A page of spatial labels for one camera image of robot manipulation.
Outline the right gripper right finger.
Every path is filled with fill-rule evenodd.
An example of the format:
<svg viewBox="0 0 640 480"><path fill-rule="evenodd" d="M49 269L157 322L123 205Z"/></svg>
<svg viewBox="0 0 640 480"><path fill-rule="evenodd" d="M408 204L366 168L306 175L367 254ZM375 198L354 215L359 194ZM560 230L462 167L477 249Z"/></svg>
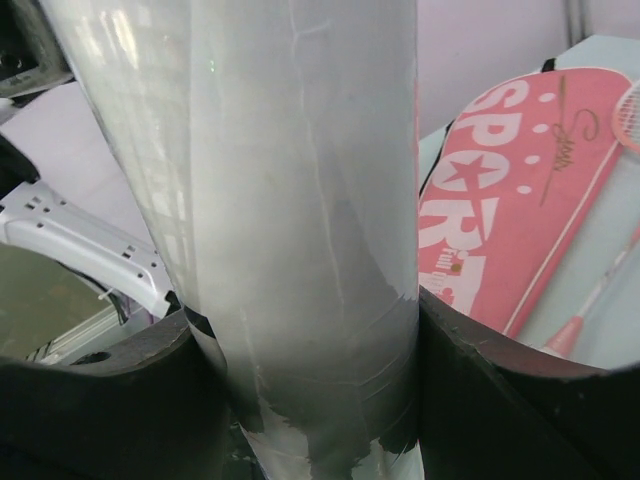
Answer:
<svg viewBox="0 0 640 480"><path fill-rule="evenodd" d="M639 367L511 340L420 291L419 440L430 479L636 479Z"/></svg>

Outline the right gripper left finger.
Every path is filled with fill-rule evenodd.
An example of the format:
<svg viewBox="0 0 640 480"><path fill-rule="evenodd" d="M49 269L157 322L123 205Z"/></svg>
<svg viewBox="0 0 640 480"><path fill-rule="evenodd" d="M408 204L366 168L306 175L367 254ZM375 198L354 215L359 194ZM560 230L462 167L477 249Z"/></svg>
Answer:
<svg viewBox="0 0 640 480"><path fill-rule="evenodd" d="M4 479L218 479L228 422L181 312L86 363L1 360Z"/></svg>

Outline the translucent shuttlecock tube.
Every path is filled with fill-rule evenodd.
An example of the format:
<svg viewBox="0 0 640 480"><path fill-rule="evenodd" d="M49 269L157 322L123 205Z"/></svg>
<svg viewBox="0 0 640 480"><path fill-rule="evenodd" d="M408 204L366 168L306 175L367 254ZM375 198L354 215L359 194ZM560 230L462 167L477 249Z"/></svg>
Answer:
<svg viewBox="0 0 640 480"><path fill-rule="evenodd" d="M46 1L270 479L421 479L417 5Z"/></svg>

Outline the pink badminton racket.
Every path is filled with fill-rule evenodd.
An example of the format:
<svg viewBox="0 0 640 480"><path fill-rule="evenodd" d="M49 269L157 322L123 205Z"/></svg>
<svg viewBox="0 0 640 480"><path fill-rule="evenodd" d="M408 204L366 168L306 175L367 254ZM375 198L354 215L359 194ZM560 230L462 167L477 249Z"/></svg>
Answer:
<svg viewBox="0 0 640 480"><path fill-rule="evenodd" d="M560 292L572 316L541 351L594 367L639 361L639 84L614 107L622 147L602 194L569 251Z"/></svg>

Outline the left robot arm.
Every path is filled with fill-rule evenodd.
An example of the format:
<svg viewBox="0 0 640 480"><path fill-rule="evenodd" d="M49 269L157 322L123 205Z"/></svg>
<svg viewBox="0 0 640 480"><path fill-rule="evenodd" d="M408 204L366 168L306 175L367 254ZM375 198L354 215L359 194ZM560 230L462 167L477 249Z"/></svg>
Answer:
<svg viewBox="0 0 640 480"><path fill-rule="evenodd" d="M1 138L1 242L111 287L157 318L180 309L153 246L69 202L6 137Z"/></svg>

